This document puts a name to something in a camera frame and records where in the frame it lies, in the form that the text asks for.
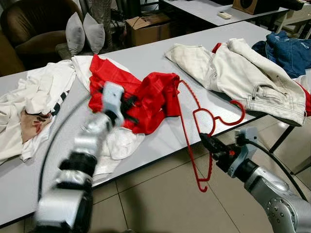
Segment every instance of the speaker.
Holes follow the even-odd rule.
[[[232,7],[256,15],[279,9],[279,1],[277,0],[234,0]]]

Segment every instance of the small white object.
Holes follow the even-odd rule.
[[[220,16],[221,18],[224,18],[224,19],[230,19],[232,15],[224,12],[224,11],[220,11],[217,13],[218,16]]]

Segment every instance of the white table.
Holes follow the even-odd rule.
[[[240,21],[244,21],[251,18],[256,18],[259,16],[270,15],[273,13],[287,11],[288,9],[280,7],[277,11],[270,11],[266,13],[261,13],[257,15],[251,15],[245,13],[243,11],[239,11],[237,9],[232,8],[232,5],[222,6],[213,1],[209,0],[162,0],[174,7],[177,7],[185,12],[188,12],[194,16],[197,16],[207,22],[210,22],[216,26],[222,26],[230,23],[236,23]],[[232,15],[230,19],[223,19],[217,15],[218,12],[224,11],[228,14]]]
[[[208,50],[211,50],[217,42],[225,42],[229,38],[243,37],[253,45],[259,40],[264,40],[270,32],[247,22],[239,22],[232,25],[226,25],[206,31],[192,33],[181,37],[176,37],[164,41],[159,41],[139,47],[126,50],[120,50],[106,54],[107,57],[123,64],[139,79],[143,79],[150,72],[175,72],[181,79],[191,86],[202,107],[208,108],[215,116],[222,116],[227,121],[234,121],[239,118],[240,110],[228,103],[228,97],[224,94],[207,91],[200,84],[195,82],[190,76],[184,73],[175,64],[166,59],[163,54],[174,43],[186,45],[201,44]],[[26,77],[26,72],[5,76],[0,78],[0,95],[7,93],[17,87],[17,81]],[[181,89],[180,100],[184,111],[185,123],[188,129],[190,142],[199,142],[199,135],[196,132],[195,124],[190,114],[194,109],[194,102],[189,101],[189,94],[185,89]],[[62,104],[52,132],[59,127],[73,105],[78,103],[87,91],[82,84],[75,80],[69,95]],[[67,157],[72,148],[73,138],[79,132],[80,126],[90,115],[87,102],[72,116],[72,119],[63,127],[60,136],[55,141],[51,153],[47,160],[46,170],[44,172],[43,191],[50,187],[54,179],[60,161]],[[245,116],[242,123],[254,120],[263,114]],[[205,128],[210,128],[208,121],[203,122]],[[221,134],[233,129],[231,126],[225,126],[217,122],[215,134]],[[41,145],[35,158],[23,163],[19,158],[14,158],[0,166],[0,226],[28,215],[35,211],[37,200],[38,178],[41,163],[46,152],[49,141]],[[181,122],[179,117],[165,119],[159,128],[151,135],[146,136],[139,148],[130,157],[124,159],[106,179],[96,178],[94,185],[101,185],[104,182],[112,180],[122,174],[130,172],[141,166],[147,165],[155,160],[170,155],[186,146]]]

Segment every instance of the white pants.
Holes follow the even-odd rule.
[[[216,54],[202,46],[176,44],[165,55],[206,89],[225,92],[246,110],[265,112],[295,126],[304,122],[302,88],[244,39],[222,43]]]

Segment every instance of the gray pillow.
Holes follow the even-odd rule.
[[[82,51],[86,35],[84,34],[83,25],[77,12],[68,19],[66,26],[66,39],[72,56],[77,55]]]
[[[105,43],[105,30],[103,24],[96,22],[93,17],[87,13],[83,21],[83,28],[86,33],[86,41],[93,53],[97,54]]]

